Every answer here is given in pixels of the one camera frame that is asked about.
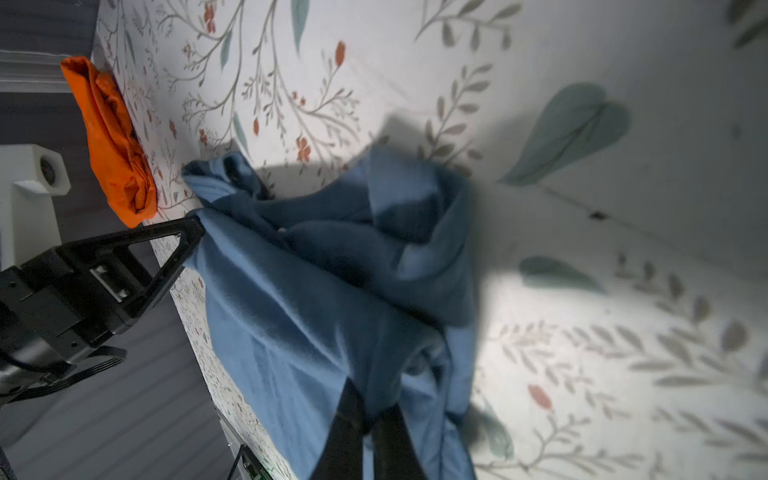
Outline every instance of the red flower print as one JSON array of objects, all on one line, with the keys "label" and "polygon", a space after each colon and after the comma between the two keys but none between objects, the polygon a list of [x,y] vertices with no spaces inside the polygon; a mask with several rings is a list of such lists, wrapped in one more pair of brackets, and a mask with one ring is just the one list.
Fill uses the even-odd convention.
[{"label": "red flower print", "polygon": [[310,162],[310,154],[312,153],[312,148],[306,144],[306,138],[298,137],[296,139],[296,146],[299,149],[299,153],[296,156],[296,159],[303,164],[308,164]]},{"label": "red flower print", "polygon": [[531,394],[531,398],[536,402],[536,405],[542,407],[544,410],[552,410],[552,401],[549,399],[549,395],[538,385],[529,385],[528,393]]},{"label": "red flower print", "polygon": [[203,20],[205,21],[205,29],[208,33],[214,33],[216,31],[216,24],[214,24],[214,13],[216,12],[216,5],[213,2],[205,2],[205,13],[203,14]]},{"label": "red flower print", "polygon": [[340,67],[344,63],[344,54],[346,53],[346,43],[340,41],[336,46],[336,66]]},{"label": "red flower print", "polygon": [[187,60],[192,59],[192,45],[190,45],[190,42],[184,44],[184,47],[181,49],[181,53],[187,57]]}]

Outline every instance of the leaf print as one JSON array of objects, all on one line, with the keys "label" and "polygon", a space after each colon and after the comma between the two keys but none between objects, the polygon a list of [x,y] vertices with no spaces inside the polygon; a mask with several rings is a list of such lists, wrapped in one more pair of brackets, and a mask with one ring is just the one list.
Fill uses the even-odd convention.
[{"label": "leaf print", "polygon": [[579,335],[581,338],[587,340],[588,342],[591,341],[591,339],[589,338],[589,335],[587,335],[587,333],[584,330],[578,327],[575,327],[574,332],[576,332],[576,335]]},{"label": "leaf print", "polygon": [[619,141],[630,126],[629,111],[590,83],[560,90],[541,113],[518,163],[500,180],[522,187]]},{"label": "leaf print", "polygon": [[763,361],[760,363],[760,369],[757,371],[757,378],[759,380],[768,379],[768,353],[763,356]]},{"label": "leaf print", "polygon": [[128,45],[128,51],[131,53],[131,59],[136,63],[136,54],[134,53],[134,41],[131,40],[131,36],[128,32],[125,32],[125,44]]},{"label": "leaf print", "polygon": [[577,467],[578,469],[582,470],[583,472],[587,472],[589,475],[592,475],[593,477],[598,474],[592,468],[589,468],[586,465],[582,465],[581,463],[576,462],[575,460],[570,460],[570,461],[568,461],[568,463],[570,463],[574,467]]},{"label": "leaf print", "polygon": [[735,48],[742,48],[760,38],[768,38],[768,17],[749,27],[736,40]]},{"label": "leaf print", "polygon": [[681,296],[683,296],[683,292],[685,289],[683,288],[683,283],[680,282],[680,278],[677,277],[674,273],[669,276],[669,287],[670,287],[670,295],[672,296],[673,300],[679,299]]},{"label": "leaf print", "polygon": [[701,339],[696,336],[695,333],[686,332],[685,330],[679,329],[676,326],[670,328],[670,331],[683,340],[687,340],[691,343],[701,344]]},{"label": "leaf print", "polygon": [[441,147],[437,147],[434,152],[432,152],[432,156],[434,157],[444,157],[445,155],[450,154],[453,151],[454,144],[446,144],[442,145]]},{"label": "leaf print", "polygon": [[453,170],[456,170],[460,175],[466,178],[470,178],[472,176],[472,169],[466,165],[454,163]]},{"label": "leaf print", "polygon": [[461,134],[464,130],[466,130],[467,124],[458,124],[453,125],[452,127],[446,128],[444,131],[442,131],[445,135],[458,135]]},{"label": "leaf print", "polygon": [[[639,286],[639,285],[638,285],[638,286],[636,286],[636,288],[638,288],[639,290],[643,290],[643,289],[644,289],[643,287],[641,287],[641,286]],[[667,305],[666,303],[664,303],[664,302],[661,302],[661,301],[660,301],[660,302],[656,302],[656,303],[654,303],[654,305],[655,305],[655,306],[656,306],[656,308],[658,308],[659,310],[663,310],[664,312],[667,312],[667,313],[669,313],[670,315],[674,315],[674,308],[672,308],[671,306]]]},{"label": "leaf print", "polygon": [[604,293],[602,287],[588,276],[562,260],[550,257],[528,257],[520,262],[523,284],[531,288],[578,288]]},{"label": "leaf print", "polygon": [[706,439],[704,440],[704,444],[710,447],[716,447],[719,449],[722,448],[729,448],[734,446],[734,443],[729,440],[722,440],[722,439]]},{"label": "leaf print", "polygon": [[467,85],[466,87],[464,87],[464,90],[481,92],[481,91],[485,91],[485,89],[488,88],[490,84],[491,82],[489,81],[479,81],[477,83]]},{"label": "leaf print", "polygon": [[221,60],[221,68],[224,69],[224,65],[227,64],[227,60],[230,59],[230,43],[232,42],[232,31],[227,32],[227,36],[221,42],[221,51],[219,52],[219,59]]},{"label": "leaf print", "polygon": [[481,73],[488,73],[491,71],[492,68],[493,68],[493,64],[487,63],[485,65],[480,65],[475,70],[472,70],[472,74],[475,75],[475,74],[481,74]]},{"label": "leaf print", "polygon": [[691,318],[691,321],[693,321],[695,325],[698,325],[706,320],[710,313],[712,313],[712,307],[710,306],[709,300],[702,296],[698,296],[696,300],[694,300],[694,315]]},{"label": "leaf print", "polygon": [[710,358],[706,355],[699,356],[699,360],[706,366],[710,367],[713,370],[716,370],[721,373],[725,373],[725,367],[722,363],[718,362],[717,360]]},{"label": "leaf print", "polygon": [[614,337],[611,336],[611,334],[604,329],[601,326],[593,325],[592,331],[595,333],[595,335],[599,336],[601,339],[603,339],[604,342],[610,343],[611,345],[614,344]]},{"label": "leaf print", "polygon": [[531,395],[533,401],[536,402],[536,405],[542,407],[544,410],[552,410],[552,400],[543,388],[538,385],[529,385],[528,393]]},{"label": "leaf print", "polygon": [[336,46],[336,67],[340,67],[344,63],[344,55],[346,54],[346,43],[340,41]]},{"label": "leaf print", "polygon": [[558,380],[558,377],[555,376],[549,367],[547,367],[547,369],[544,371],[544,374],[550,382],[554,383],[554,386],[560,385],[560,380]]},{"label": "leaf print", "polygon": [[298,53],[306,18],[310,14],[310,0],[290,0],[290,14],[293,23],[293,43],[296,44],[296,53]]},{"label": "leaf print", "polygon": [[734,320],[725,329],[723,336],[720,337],[720,348],[726,353],[738,352],[748,339],[749,334],[744,325],[739,320]]},{"label": "leaf print", "polygon": [[709,432],[710,428],[699,417],[690,412],[680,411],[680,416],[686,419],[691,425],[695,426],[702,432]]},{"label": "leaf print", "polygon": [[629,366],[629,370],[637,372],[663,372],[674,367],[673,363],[651,360],[648,362],[638,362]]},{"label": "leaf print", "polygon": [[643,342],[640,340],[640,337],[637,336],[636,333],[623,326],[617,326],[616,331],[619,332],[621,338],[626,340],[627,343],[632,345],[635,349],[638,349],[641,352],[643,351]]},{"label": "leaf print", "polygon": [[529,359],[528,356],[525,355],[525,352],[523,352],[522,350],[520,351],[520,358],[523,361],[523,365],[525,365],[525,368],[530,370],[530,372],[533,374],[538,374],[538,370],[536,369],[536,366],[533,364],[531,359]]},{"label": "leaf print", "polygon": [[438,97],[437,99],[437,118],[442,120],[442,116],[445,114],[445,98]]},{"label": "leaf print", "polygon": [[710,382],[705,379],[700,379],[693,376],[665,376],[662,379],[658,379],[654,382],[659,386],[702,386],[709,385]]},{"label": "leaf print", "polygon": [[752,430],[749,430],[747,427],[741,426],[737,423],[728,422],[727,420],[715,419],[715,422],[719,423],[721,427],[733,433],[734,435],[737,435],[742,439],[747,440],[749,443],[757,443],[759,445],[765,445],[765,442],[763,441],[763,439],[760,438],[760,436],[757,435]]},{"label": "leaf print", "polygon": [[509,35],[509,31],[505,31],[502,36],[502,50],[509,50],[512,46],[512,37]]},{"label": "leaf print", "polygon": [[493,22],[494,20],[499,20],[501,18],[509,18],[513,15],[517,15],[521,9],[522,9],[522,5],[520,5],[519,3],[513,3],[512,5],[508,5],[502,8],[496,15],[493,15],[493,18],[491,18],[491,22]]},{"label": "leaf print", "polygon": [[656,275],[656,267],[651,262],[643,264],[643,278],[646,282],[650,282]]},{"label": "leaf print", "polygon": [[480,48],[480,27],[475,25],[475,30],[472,31],[472,40],[469,42],[469,47],[472,51],[477,51]]},{"label": "leaf print", "polygon": [[510,359],[512,361],[512,363],[517,364],[517,362],[518,362],[517,357],[515,357],[515,354],[512,353],[512,351],[507,346],[503,346],[502,347],[502,352],[504,352],[504,355],[508,359]]},{"label": "leaf print", "polygon": [[768,463],[768,453],[742,453],[736,456],[740,462],[760,462]]},{"label": "leaf print", "polygon": [[659,414],[659,415],[660,415],[660,416],[661,416],[661,417],[662,417],[664,420],[667,420],[668,422],[672,422],[672,421],[674,421],[674,419],[672,418],[672,415],[670,415],[670,414],[669,414],[669,412],[667,412],[667,410],[664,410],[664,409],[662,409],[661,407],[658,407],[658,408],[656,408],[656,411],[658,412],[658,414]]},{"label": "leaf print", "polygon": [[456,45],[456,40],[453,38],[453,29],[446,21],[442,23],[442,44],[446,47]]},{"label": "leaf print", "polygon": [[485,0],[469,0],[469,2],[466,2],[464,6],[462,6],[462,9],[458,11],[458,16],[474,12],[477,7],[483,4],[483,2],[485,2]]},{"label": "leaf print", "polygon": [[731,24],[737,23],[744,18],[744,15],[746,15],[755,4],[756,0],[730,0],[730,5],[728,5],[728,21]]},{"label": "leaf print", "polygon": [[432,133],[432,120],[427,120],[427,125],[424,127],[424,136],[431,144],[435,144],[435,134]]},{"label": "leaf print", "polygon": [[480,107],[477,104],[461,104],[457,108],[465,114],[474,114],[476,111],[480,110]]},{"label": "leaf print", "polygon": [[245,150],[246,153],[248,153],[248,141],[245,138],[245,132],[243,131],[243,127],[240,126],[240,118],[237,117],[237,113],[232,117],[232,125],[235,128],[235,135],[237,136],[237,142],[240,143],[240,146],[243,148],[243,150]]},{"label": "leaf print", "polygon": [[672,356],[682,360],[686,365],[690,365],[691,357],[688,349],[685,348],[685,345],[670,336],[658,335],[656,338],[659,340],[661,346]]},{"label": "leaf print", "polygon": [[507,432],[506,427],[499,421],[496,412],[494,412],[487,400],[485,400],[485,408],[483,410],[484,415],[481,415],[480,423],[488,437],[488,446],[491,448],[491,453],[497,458],[512,458],[515,450],[512,446],[512,438],[509,432]]}]

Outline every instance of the mattress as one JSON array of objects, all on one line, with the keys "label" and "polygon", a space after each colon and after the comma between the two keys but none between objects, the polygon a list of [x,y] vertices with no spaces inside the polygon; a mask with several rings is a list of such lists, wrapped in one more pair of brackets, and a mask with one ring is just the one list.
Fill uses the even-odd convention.
[{"label": "mattress", "polygon": [[[760,18],[697,0],[104,0],[93,56],[151,166],[152,222],[200,206],[185,163],[231,150],[276,197],[374,143],[470,177],[478,478],[735,480],[768,475]],[[173,248],[154,243],[161,262]],[[211,349],[205,285],[185,270],[171,294],[216,406],[293,478]]]}]

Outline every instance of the floral pattern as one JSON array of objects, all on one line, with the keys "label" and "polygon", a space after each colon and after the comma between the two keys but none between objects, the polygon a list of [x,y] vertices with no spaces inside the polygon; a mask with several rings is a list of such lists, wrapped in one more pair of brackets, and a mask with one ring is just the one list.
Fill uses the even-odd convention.
[{"label": "floral pattern", "polygon": [[[153,222],[200,206],[185,163],[233,149],[275,197],[374,142],[472,177],[481,342],[463,428],[481,480],[747,480],[768,476],[753,258],[768,220],[741,212],[768,198],[720,188],[717,168],[757,169],[750,149],[768,148],[752,133],[768,100],[738,83],[768,79],[740,63],[766,53],[763,17],[746,0],[104,0],[94,60],[147,152]],[[153,247],[163,262],[175,245]],[[211,348],[203,281],[185,270],[171,294],[219,410],[294,478]]]}]

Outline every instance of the cable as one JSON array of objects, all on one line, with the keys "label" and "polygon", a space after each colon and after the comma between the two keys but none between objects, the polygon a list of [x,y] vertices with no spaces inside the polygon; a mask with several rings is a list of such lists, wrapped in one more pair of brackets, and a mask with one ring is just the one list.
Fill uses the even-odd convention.
[{"label": "cable", "polygon": [[101,362],[98,365],[94,365],[90,368],[77,372],[72,376],[59,380],[58,382],[42,386],[34,389],[26,389],[24,392],[19,393],[11,402],[20,402],[22,400],[37,399],[42,396],[51,395],[52,393],[60,392],[63,389],[67,389],[73,386],[75,383],[82,382],[83,380],[90,378],[97,373],[101,373],[105,370],[109,370],[113,366],[120,365],[125,361],[128,352],[123,349],[115,348],[113,346],[100,346],[88,356],[88,358],[96,356],[110,356],[111,359],[106,362]]}]

